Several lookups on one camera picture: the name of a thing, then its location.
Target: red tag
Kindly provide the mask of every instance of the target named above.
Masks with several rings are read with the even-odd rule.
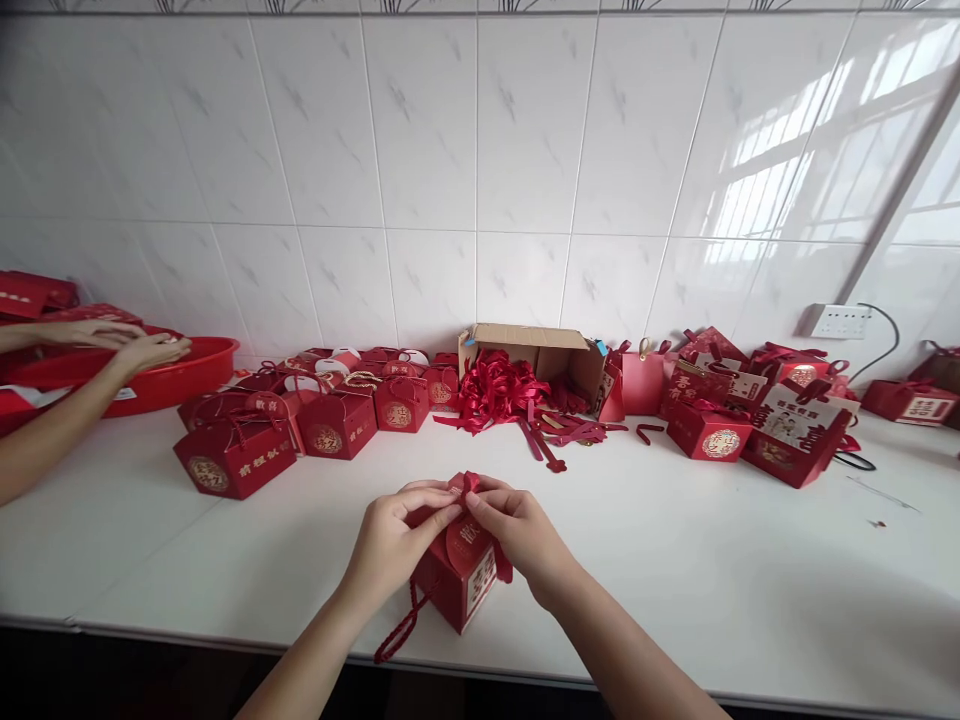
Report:
[[[284,420],[290,415],[287,404],[276,393],[255,392],[246,403],[247,410],[259,410],[277,420]]]

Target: human hand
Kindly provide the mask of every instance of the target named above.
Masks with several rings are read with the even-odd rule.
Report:
[[[51,345],[92,345],[119,350],[138,337],[146,336],[143,328],[110,320],[78,320],[65,323],[36,323],[31,329],[37,341]]]
[[[396,495],[384,495],[367,506],[360,533],[338,593],[347,606],[362,608],[372,616],[387,598],[410,579],[420,558],[461,512],[457,495],[447,483],[422,480],[409,483]],[[417,528],[404,522],[421,507],[435,508]]]
[[[131,340],[113,356],[108,367],[114,368],[130,379],[144,370],[176,362],[188,352],[193,341],[180,338],[177,342],[168,342],[170,333],[148,335]]]
[[[467,493],[467,508],[500,541],[507,559],[527,579],[534,599],[549,610],[556,594],[583,568],[533,495],[502,480],[479,477],[481,492]]]

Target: red rope handle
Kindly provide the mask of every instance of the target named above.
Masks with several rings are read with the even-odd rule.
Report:
[[[424,593],[423,598],[418,601],[417,586],[413,582],[413,578],[410,578],[410,612],[406,614],[403,620],[400,621],[400,624],[393,629],[393,632],[387,635],[387,639],[384,640],[380,644],[380,647],[377,648],[377,651],[373,654],[374,665],[387,662],[394,656],[397,650],[403,647],[403,644],[407,641],[407,638],[410,637],[410,633],[412,633],[413,629],[417,626],[417,614],[433,596],[433,593],[439,584],[440,578],[437,578],[436,582],[433,583],[433,586],[427,590],[427,592]]]

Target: black cable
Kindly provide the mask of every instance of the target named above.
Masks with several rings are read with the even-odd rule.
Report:
[[[873,366],[876,365],[878,362],[880,362],[880,361],[883,360],[885,357],[887,357],[887,355],[889,355],[889,354],[892,353],[894,350],[896,350],[898,347],[900,347],[900,328],[897,327],[897,323],[896,323],[896,321],[895,321],[892,317],[890,317],[889,315],[887,315],[887,313],[885,313],[883,310],[881,310],[880,308],[878,308],[876,305],[871,305],[870,303],[857,303],[857,305],[863,305],[864,307],[868,307],[868,308],[870,308],[871,310],[876,310],[878,313],[880,313],[880,314],[883,315],[887,320],[890,321],[890,324],[893,326],[893,347],[890,348],[889,350],[887,350],[883,355],[881,355],[880,357],[878,357],[876,360],[872,360],[871,362],[868,362],[868,363],[867,363],[866,365],[864,365],[862,368],[860,368],[859,370],[857,370],[857,372],[855,372],[855,373],[853,374],[853,376],[851,376],[851,378],[850,378],[850,382],[849,382],[850,385],[853,385],[853,381],[856,380],[856,379],[860,376],[860,374],[863,373],[864,370],[867,370],[868,368],[873,367]]]

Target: white ceramic tile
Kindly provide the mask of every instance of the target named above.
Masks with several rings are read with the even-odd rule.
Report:
[[[861,15],[784,210],[782,237],[864,242],[960,50],[960,19]]]
[[[601,0],[601,11],[675,12],[677,10],[723,11],[727,0]]]
[[[569,235],[477,233],[479,322],[558,327]]]
[[[605,342],[643,337],[665,238],[574,235],[560,327]]]
[[[453,351],[477,321],[476,233],[387,230],[400,347]]]
[[[817,10],[856,10],[860,0],[730,0],[729,10],[750,10],[753,12],[792,12]]]
[[[141,220],[207,219],[143,21],[83,18],[60,24],[72,122],[83,124],[117,213]]]
[[[358,13],[357,0],[286,0],[277,12],[277,3],[271,0],[247,0],[252,15],[323,15],[326,13]]]
[[[850,354],[859,343],[799,337],[796,330],[810,305],[836,302],[861,251],[856,245],[771,242],[731,339],[747,353],[769,341],[819,348],[838,359]]]
[[[364,15],[402,15],[404,13],[466,13],[475,15],[477,0],[360,0]]]
[[[75,121],[60,45],[76,19],[4,20],[0,212],[119,217],[86,123]],[[97,19],[80,22],[97,22]]]
[[[596,23],[478,21],[479,229],[570,232]]]
[[[363,21],[387,227],[472,230],[476,22]]]
[[[396,346],[383,230],[301,227],[300,239],[327,347]]]
[[[729,337],[766,246],[758,240],[671,238],[644,334],[681,340],[686,328],[715,325]]]
[[[931,338],[931,332],[947,337],[944,324],[956,328],[956,315],[952,324],[944,320],[944,313],[956,303],[957,281],[960,279],[960,248],[914,247],[894,245],[880,259],[873,287],[863,297],[853,298],[883,308],[900,328],[900,346],[889,357],[881,360],[857,379],[857,386],[875,379],[900,379],[905,377],[929,354],[921,341]],[[857,370],[873,358],[883,354],[893,345],[893,330],[877,313],[870,320],[867,337],[859,349]]]
[[[771,236],[851,18],[727,16],[673,235]]]
[[[599,0],[477,0],[480,12],[596,12]]]
[[[719,17],[600,18],[576,232],[666,235],[719,31]]]
[[[252,25],[297,222],[382,225],[359,18]]]
[[[211,219],[292,223],[249,21],[151,18],[144,27]]]
[[[215,225],[213,231],[255,354],[288,357],[321,345],[297,229]]]
[[[209,224],[130,223],[170,313],[190,336],[231,337],[252,352],[237,299]]]

